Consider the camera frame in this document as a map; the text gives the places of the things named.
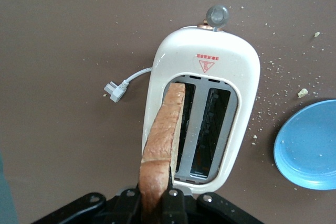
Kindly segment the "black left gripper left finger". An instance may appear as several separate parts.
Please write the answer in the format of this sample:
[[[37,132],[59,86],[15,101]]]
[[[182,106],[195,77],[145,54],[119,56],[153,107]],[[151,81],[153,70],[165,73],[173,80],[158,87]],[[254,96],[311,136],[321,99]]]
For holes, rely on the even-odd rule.
[[[47,214],[34,223],[141,223],[138,188],[119,191],[107,200],[101,193],[88,193]]]

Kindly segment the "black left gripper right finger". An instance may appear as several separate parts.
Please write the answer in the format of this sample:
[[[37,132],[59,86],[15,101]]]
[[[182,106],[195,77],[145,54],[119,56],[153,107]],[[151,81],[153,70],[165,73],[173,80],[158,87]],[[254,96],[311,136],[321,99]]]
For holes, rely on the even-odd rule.
[[[161,223],[261,223],[260,220],[216,193],[196,199],[174,188],[169,172],[167,190],[161,199]]]

